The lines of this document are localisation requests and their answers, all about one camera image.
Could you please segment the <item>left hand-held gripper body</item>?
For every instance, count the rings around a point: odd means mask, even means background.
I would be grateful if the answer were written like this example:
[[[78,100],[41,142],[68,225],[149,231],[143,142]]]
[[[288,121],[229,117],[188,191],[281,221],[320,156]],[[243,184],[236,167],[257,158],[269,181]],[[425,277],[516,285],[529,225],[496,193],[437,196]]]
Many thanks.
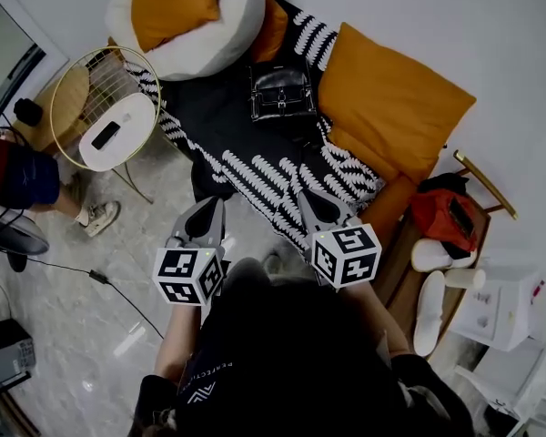
[[[165,246],[157,251],[152,274],[169,304],[206,306],[227,276],[225,204],[206,198],[180,215]]]

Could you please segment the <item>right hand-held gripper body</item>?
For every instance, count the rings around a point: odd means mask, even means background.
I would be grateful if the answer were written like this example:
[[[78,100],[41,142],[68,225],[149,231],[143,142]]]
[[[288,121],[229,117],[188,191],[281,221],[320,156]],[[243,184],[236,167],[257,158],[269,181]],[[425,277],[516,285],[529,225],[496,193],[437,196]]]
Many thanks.
[[[362,223],[342,200],[303,189],[298,209],[306,230],[306,260],[318,284],[340,290],[374,280],[382,246],[373,229]]]

